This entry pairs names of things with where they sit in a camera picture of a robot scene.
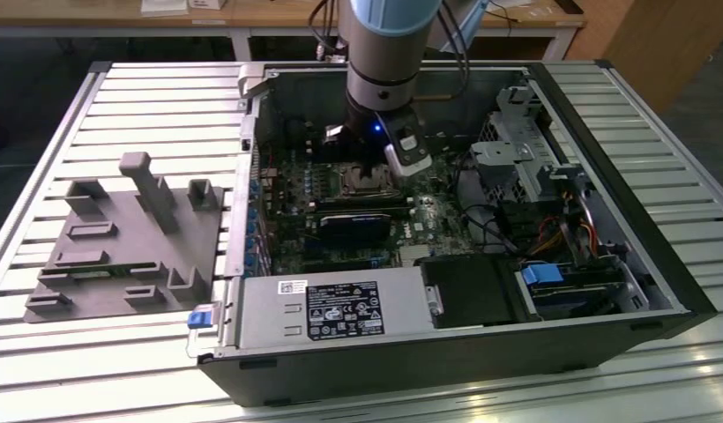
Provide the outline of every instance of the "barcode sticker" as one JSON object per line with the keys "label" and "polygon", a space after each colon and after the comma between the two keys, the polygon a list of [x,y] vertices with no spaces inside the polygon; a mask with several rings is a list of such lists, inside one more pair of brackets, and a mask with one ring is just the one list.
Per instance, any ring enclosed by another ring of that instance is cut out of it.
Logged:
{"label": "barcode sticker", "polygon": [[304,293],[306,280],[282,280],[278,282],[278,293]]}

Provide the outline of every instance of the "white label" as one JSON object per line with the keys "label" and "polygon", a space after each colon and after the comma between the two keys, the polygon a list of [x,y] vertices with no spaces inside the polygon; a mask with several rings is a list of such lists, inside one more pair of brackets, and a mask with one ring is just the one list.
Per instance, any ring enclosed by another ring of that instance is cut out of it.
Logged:
{"label": "white label", "polygon": [[85,271],[84,273],[69,273],[73,279],[87,278],[110,278],[111,274],[107,271]]}
{"label": "white label", "polygon": [[405,151],[409,151],[417,148],[417,138],[414,138],[413,135],[401,140],[401,148]]}
{"label": "white label", "polygon": [[224,25],[224,20],[219,20],[219,19],[192,20],[192,25]]}
{"label": "white label", "polygon": [[304,293],[306,280],[282,280],[278,282],[278,293]]}

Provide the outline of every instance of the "blue plastic clip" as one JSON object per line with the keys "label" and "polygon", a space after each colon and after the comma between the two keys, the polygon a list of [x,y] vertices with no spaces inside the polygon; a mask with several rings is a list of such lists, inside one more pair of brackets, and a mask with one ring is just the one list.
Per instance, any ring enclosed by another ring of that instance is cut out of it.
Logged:
{"label": "blue plastic clip", "polygon": [[204,329],[212,327],[212,311],[192,311],[186,320],[188,329]]}
{"label": "blue plastic clip", "polygon": [[530,264],[521,271],[526,285],[542,284],[548,282],[562,282],[562,275],[556,264]]}

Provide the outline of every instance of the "table leg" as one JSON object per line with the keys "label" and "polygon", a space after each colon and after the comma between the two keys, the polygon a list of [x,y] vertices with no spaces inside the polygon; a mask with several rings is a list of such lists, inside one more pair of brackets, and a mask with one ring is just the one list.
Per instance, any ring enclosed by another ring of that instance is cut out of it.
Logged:
{"label": "table leg", "polygon": [[576,31],[577,28],[558,28],[556,30],[554,38],[549,42],[545,56],[541,60],[562,60],[565,53],[569,51]]}
{"label": "table leg", "polygon": [[252,51],[248,48],[250,36],[248,28],[232,28],[230,31],[232,53],[238,62],[250,62],[252,60]]}

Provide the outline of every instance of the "metal bracket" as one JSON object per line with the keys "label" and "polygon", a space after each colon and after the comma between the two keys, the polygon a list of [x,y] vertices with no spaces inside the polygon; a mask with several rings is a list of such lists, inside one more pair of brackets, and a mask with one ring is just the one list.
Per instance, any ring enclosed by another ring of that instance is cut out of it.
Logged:
{"label": "metal bracket", "polygon": [[239,93],[244,99],[250,99],[262,91],[266,90],[266,86],[262,82],[267,77],[264,76],[264,63],[247,63],[239,68]]}

